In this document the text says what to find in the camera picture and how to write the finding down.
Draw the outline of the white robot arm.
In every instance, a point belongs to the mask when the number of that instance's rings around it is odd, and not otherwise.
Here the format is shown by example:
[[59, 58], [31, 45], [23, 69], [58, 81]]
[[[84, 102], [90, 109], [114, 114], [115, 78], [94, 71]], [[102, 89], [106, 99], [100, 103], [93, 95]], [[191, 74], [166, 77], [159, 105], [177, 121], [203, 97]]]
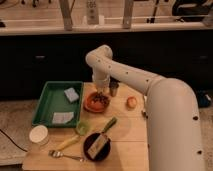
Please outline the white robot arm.
[[112, 59], [102, 45], [86, 54], [92, 80], [105, 86], [111, 77], [147, 97], [149, 171], [205, 171], [198, 103], [185, 82], [137, 69]]

